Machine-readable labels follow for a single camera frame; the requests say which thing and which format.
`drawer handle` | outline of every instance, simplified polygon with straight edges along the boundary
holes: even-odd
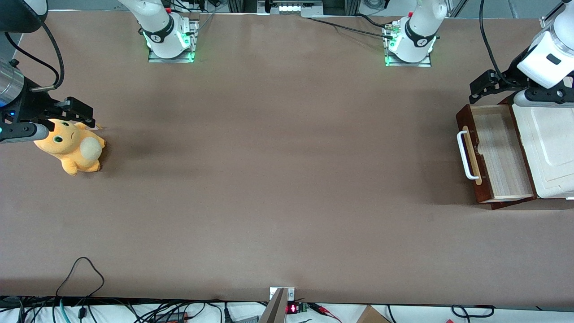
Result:
[[[458,141],[458,143],[459,143],[460,157],[463,159],[464,174],[467,176],[468,179],[477,180],[477,179],[480,179],[480,177],[479,176],[473,176],[473,174],[470,173],[470,166],[468,165],[468,160],[466,159],[466,154],[464,153],[463,136],[467,133],[468,133],[468,131],[466,131],[466,130],[459,132],[456,135],[456,141]]]

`brown table surface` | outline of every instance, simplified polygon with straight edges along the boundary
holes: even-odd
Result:
[[[443,23],[432,68],[385,67],[380,39],[296,16],[216,16],[193,64],[148,64],[129,13],[48,25],[52,96],[94,107],[108,156],[74,178],[0,145],[0,294],[53,294],[88,256],[100,296],[574,305],[573,211],[489,211],[464,177],[455,114],[491,67],[478,20]],[[486,27],[501,67],[539,30]],[[56,64],[42,31],[21,45]],[[83,263],[62,294],[97,285]]]

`yellow plush toy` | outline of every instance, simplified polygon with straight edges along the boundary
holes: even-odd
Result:
[[[85,124],[58,119],[50,121],[55,125],[54,131],[47,138],[34,141],[38,148],[60,159],[64,171],[72,176],[76,176],[77,171],[99,171],[98,159],[106,142],[87,130]]]

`teal cable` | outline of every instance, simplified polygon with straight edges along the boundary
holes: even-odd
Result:
[[[72,323],[72,322],[70,322],[70,319],[68,318],[68,315],[66,314],[66,311],[64,310],[64,303],[62,302],[62,300],[60,300],[60,311],[62,312],[62,316],[64,317],[64,320],[66,321],[66,323]]]

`red digital display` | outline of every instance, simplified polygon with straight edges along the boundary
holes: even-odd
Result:
[[[287,304],[287,307],[285,308],[285,313],[287,314],[297,314],[299,313],[299,304]]]

